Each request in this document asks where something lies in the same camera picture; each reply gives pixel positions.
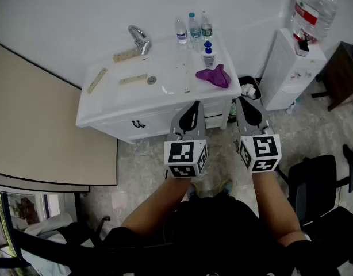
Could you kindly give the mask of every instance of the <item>plastic bottle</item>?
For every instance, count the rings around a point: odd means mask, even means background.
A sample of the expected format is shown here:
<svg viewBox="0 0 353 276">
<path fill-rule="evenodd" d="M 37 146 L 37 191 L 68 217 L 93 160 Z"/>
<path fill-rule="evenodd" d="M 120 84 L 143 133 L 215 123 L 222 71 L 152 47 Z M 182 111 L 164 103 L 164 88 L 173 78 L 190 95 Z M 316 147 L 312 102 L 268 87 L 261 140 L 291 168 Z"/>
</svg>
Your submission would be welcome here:
<svg viewBox="0 0 353 276">
<path fill-rule="evenodd" d="M 204 58 L 205 65 L 206 67 L 213 67 L 216 52 L 211 50 L 212 44 L 210 41 L 206 41 L 204 46 L 206 49 L 202 52 L 202 57 Z"/>
<path fill-rule="evenodd" d="M 201 51 L 201 41 L 202 41 L 202 33 L 201 27 L 193 12 L 189 14 L 188 28 L 190 31 L 190 40 L 192 42 L 193 48 L 197 51 Z"/>
<path fill-rule="evenodd" d="M 295 105 L 297 104 L 296 101 L 294 101 L 287 109 L 286 109 L 286 113 L 287 114 L 292 114 L 293 113 L 293 109 L 295 107 Z"/>
<path fill-rule="evenodd" d="M 185 23 L 182 21 L 180 17 L 175 17 L 175 31 L 176 31 L 176 36 L 178 38 L 178 42 L 180 44 L 186 44 L 188 41 L 188 33 L 187 33 L 187 28 Z"/>
<path fill-rule="evenodd" d="M 202 29 L 202 37 L 205 41 L 212 41 L 212 24 L 210 21 L 207 12 L 202 12 L 202 20 L 201 20 L 201 29 Z"/>
<path fill-rule="evenodd" d="M 291 18 L 294 36 L 309 43 L 326 38 L 337 11 L 337 0 L 297 0 Z"/>
</svg>

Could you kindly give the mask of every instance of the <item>black chair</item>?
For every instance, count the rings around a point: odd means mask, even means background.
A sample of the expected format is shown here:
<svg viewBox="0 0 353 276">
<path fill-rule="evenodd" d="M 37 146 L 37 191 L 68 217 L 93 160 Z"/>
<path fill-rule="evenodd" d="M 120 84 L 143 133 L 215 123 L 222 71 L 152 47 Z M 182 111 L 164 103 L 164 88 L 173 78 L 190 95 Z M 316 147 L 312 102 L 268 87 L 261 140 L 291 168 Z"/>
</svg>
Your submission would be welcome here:
<svg viewBox="0 0 353 276">
<path fill-rule="evenodd" d="M 353 191 L 353 151 L 348 145 L 343 145 L 343 154 L 349 164 L 349 176 L 345 177 L 346 181 L 349 183 L 349 193 Z"/>
<path fill-rule="evenodd" d="M 276 171 L 289 185 L 289 202 L 302 230 L 337 267 L 347 260 L 353 264 L 353 214 L 338 207 L 334 210 L 336 188 L 349 184 L 353 191 L 353 175 L 336 180 L 333 155 L 305 158 L 289 170 L 287 177 L 279 167 Z"/>
</svg>

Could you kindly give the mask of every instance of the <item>wooden block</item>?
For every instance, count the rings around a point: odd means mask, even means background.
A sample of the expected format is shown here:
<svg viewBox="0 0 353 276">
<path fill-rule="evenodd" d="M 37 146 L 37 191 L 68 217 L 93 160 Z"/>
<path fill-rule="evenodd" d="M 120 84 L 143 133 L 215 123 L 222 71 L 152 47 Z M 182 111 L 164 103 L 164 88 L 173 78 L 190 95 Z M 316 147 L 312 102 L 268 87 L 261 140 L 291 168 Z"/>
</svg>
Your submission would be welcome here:
<svg viewBox="0 0 353 276">
<path fill-rule="evenodd" d="M 147 79 L 147 74 L 143 74 L 143 75 L 139 75 L 139 76 L 132 76 L 130 78 L 125 78 L 125 79 L 121 79 L 119 81 L 119 85 L 124 85 L 127 83 L 131 83 L 131 82 L 135 82 L 135 81 L 139 81 L 139 80 L 145 80 Z"/>
<path fill-rule="evenodd" d="M 137 48 L 135 48 L 135 49 L 128 50 L 128 51 L 125 51 L 120 54 L 114 54 L 113 60 L 115 63 L 117 63 L 117 62 L 121 62 L 122 60 L 133 58 L 133 57 L 136 57 L 139 55 L 141 55 L 141 52 Z"/>
<path fill-rule="evenodd" d="M 87 93 L 91 94 L 92 90 L 96 87 L 97 83 L 101 80 L 103 75 L 108 71 L 107 68 L 103 68 L 97 75 L 97 77 L 94 79 L 94 81 L 91 83 L 90 87 L 87 88 Z"/>
</svg>

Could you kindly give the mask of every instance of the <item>red label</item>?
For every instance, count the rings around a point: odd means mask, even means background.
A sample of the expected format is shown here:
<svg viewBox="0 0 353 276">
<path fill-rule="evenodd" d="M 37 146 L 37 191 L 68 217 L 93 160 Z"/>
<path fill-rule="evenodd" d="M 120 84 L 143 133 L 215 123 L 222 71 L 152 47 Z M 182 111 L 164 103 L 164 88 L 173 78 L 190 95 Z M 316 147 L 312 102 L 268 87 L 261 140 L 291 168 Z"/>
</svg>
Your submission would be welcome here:
<svg viewBox="0 0 353 276">
<path fill-rule="evenodd" d="M 296 12 L 304 18 L 307 22 L 309 22 L 312 25 L 315 25 L 317 22 L 317 17 L 311 15 L 309 12 L 305 11 L 303 8 L 301 8 L 298 3 L 296 3 Z"/>
<path fill-rule="evenodd" d="M 300 42 L 300 41 L 303 41 L 301 38 L 298 37 L 298 35 L 293 34 L 293 36 L 294 36 L 294 38 L 296 38 L 299 42 Z"/>
</svg>

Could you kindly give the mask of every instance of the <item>person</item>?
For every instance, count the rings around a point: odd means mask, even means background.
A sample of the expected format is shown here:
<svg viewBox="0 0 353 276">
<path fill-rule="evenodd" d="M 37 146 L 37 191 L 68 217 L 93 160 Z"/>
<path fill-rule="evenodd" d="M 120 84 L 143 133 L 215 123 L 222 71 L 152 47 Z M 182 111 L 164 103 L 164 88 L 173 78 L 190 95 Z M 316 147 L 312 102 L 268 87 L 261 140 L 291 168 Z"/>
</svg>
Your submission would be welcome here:
<svg viewBox="0 0 353 276">
<path fill-rule="evenodd" d="M 161 253 L 163 260 L 130 268 L 156 271 L 169 261 L 167 275 L 338 275 L 306 239 L 273 172 L 253 173 L 252 180 L 259 217 L 230 196 L 232 181 L 225 181 L 215 197 L 199 198 L 191 178 L 168 177 L 103 244 L 170 244 L 177 252 L 171 248 Z M 181 203 L 186 192 L 189 201 Z"/>
</svg>

